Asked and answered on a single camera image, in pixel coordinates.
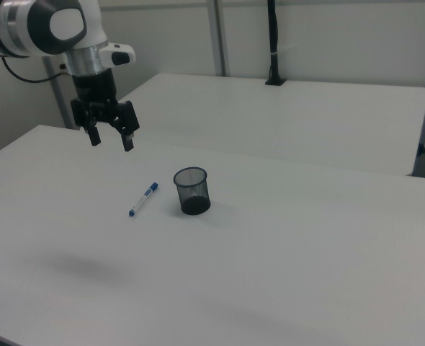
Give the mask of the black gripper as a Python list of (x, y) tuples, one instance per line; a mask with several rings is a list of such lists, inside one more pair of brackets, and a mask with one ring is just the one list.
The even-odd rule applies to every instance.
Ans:
[(92, 76), (74, 76), (77, 98), (71, 101), (77, 126), (83, 128), (92, 146), (101, 143), (97, 123), (112, 126), (121, 136), (123, 148), (134, 148), (133, 135), (140, 128), (132, 102), (119, 102), (111, 69)]

